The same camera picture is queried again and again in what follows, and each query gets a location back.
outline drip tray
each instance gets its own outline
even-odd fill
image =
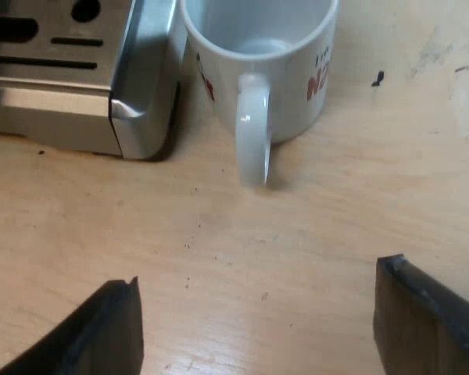
[[[0,133],[152,158],[186,45],[177,2],[0,2]]]

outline wood grain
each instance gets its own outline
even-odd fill
[[[324,113],[265,191],[191,60],[165,162],[0,136],[0,366],[138,275],[143,373],[382,373],[378,256],[469,299],[469,0],[345,0]]]

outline black plastic object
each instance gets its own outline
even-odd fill
[[[0,375],[138,375],[143,358],[137,278],[113,280]]]
[[[377,262],[374,335],[387,375],[469,375],[469,302],[403,255]]]

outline small dark speck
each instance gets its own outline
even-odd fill
[[[463,70],[469,70],[469,65],[464,65],[464,66],[461,66],[460,68],[456,68],[455,73],[459,73]]]
[[[373,88],[378,88],[381,85],[381,82],[384,80],[384,70],[378,72],[377,80],[372,84]]]

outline metal slot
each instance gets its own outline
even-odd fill
[[[31,65],[31,66],[53,66],[55,68],[72,68],[83,70],[94,70],[97,68],[95,62],[32,59],[26,57],[0,56],[0,64]]]
[[[50,42],[53,45],[83,45],[87,47],[102,47],[101,39],[85,39],[80,37],[53,37]]]
[[[32,18],[0,17],[0,42],[26,43],[37,32],[38,23]]]

